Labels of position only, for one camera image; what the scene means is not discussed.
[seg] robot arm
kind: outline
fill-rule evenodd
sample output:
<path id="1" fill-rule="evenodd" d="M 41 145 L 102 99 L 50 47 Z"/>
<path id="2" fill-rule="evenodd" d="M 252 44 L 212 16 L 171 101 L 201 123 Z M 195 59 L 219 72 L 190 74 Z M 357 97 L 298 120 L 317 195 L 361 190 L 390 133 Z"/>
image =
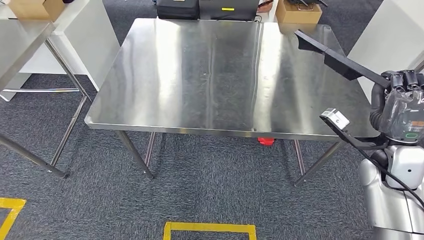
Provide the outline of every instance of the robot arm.
<path id="1" fill-rule="evenodd" d="M 413 70 L 381 75 L 338 54 L 302 31 L 299 49 L 324 55 L 324 63 L 348 80 L 366 77 L 371 92 L 371 125 L 381 134 L 355 138 L 341 112 L 328 108 L 320 118 L 364 155 L 360 178 L 374 239 L 424 239 L 424 75 Z M 376 150 L 368 156 L 364 150 Z"/>

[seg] stainless steel table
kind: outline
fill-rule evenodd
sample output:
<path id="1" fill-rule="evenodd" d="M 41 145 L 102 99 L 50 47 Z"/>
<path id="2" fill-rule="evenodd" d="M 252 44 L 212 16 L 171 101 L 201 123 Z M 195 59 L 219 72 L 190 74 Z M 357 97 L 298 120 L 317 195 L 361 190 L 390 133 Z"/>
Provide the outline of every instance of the stainless steel table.
<path id="1" fill-rule="evenodd" d="M 299 186 L 343 145 L 319 118 L 327 108 L 352 135 L 378 135 L 358 82 L 298 50 L 299 28 L 343 53 L 327 25 L 136 19 L 85 122 L 117 131 L 149 177 L 155 132 L 291 139 Z M 124 131 L 152 132 L 144 160 Z M 299 140 L 336 143 L 306 172 Z"/>
<path id="2" fill-rule="evenodd" d="M 49 40 L 50 34 L 55 27 L 51 22 L 47 21 L 18 21 L 9 19 L 0 19 L 0 92 L 20 92 L 20 93 L 68 93 L 81 92 L 82 99 L 78 108 L 73 115 L 68 128 L 60 141 L 51 163 L 47 163 L 33 153 L 25 149 L 23 146 L 7 138 L 0 133 L 0 144 L 16 151 L 21 156 L 33 161 L 40 167 L 53 172 L 60 178 L 64 178 L 66 174 L 58 170 L 55 165 L 62 153 L 62 150 L 71 134 L 75 122 L 81 112 L 81 109 L 90 97 L 78 82 L 71 69 L 66 64 L 55 49 L 53 43 Z M 37 49 L 45 44 L 63 70 L 67 73 L 75 88 L 49 88 L 49 89 L 10 89 L 7 88 L 8 83 L 19 72 L 24 64 L 31 59 Z"/>

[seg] black bag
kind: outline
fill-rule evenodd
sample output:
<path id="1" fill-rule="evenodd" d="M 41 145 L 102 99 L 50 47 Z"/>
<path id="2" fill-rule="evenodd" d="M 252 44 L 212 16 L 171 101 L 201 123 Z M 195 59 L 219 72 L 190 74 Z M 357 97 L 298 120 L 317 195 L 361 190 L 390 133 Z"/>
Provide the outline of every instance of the black bag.
<path id="1" fill-rule="evenodd" d="M 157 0 L 156 12 L 160 19 L 197 20 L 199 0 Z"/>

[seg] red object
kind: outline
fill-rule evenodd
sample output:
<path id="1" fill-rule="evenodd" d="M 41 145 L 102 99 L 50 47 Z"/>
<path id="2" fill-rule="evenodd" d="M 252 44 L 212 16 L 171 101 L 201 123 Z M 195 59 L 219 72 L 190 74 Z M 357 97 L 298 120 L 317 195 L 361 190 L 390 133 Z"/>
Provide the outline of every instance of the red object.
<path id="1" fill-rule="evenodd" d="M 274 143 L 274 138 L 258 137 L 257 140 L 265 146 L 271 146 Z"/>

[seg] yellow tape marking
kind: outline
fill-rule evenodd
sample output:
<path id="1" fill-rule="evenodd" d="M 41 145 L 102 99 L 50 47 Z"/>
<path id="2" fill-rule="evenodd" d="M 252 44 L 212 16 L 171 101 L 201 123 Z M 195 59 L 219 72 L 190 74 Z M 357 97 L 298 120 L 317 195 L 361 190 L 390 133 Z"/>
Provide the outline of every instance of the yellow tape marking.
<path id="1" fill-rule="evenodd" d="M 163 229 L 163 240 L 171 240 L 172 230 L 247 233 L 249 234 L 249 240 L 256 240 L 255 225 L 167 221 Z"/>
<path id="2" fill-rule="evenodd" d="M 27 200 L 19 198 L 3 198 L 0 197 L 0 208 L 11 209 L 3 225 L 0 226 L 0 240 L 4 240 L 11 229 L 16 217 L 24 207 Z"/>

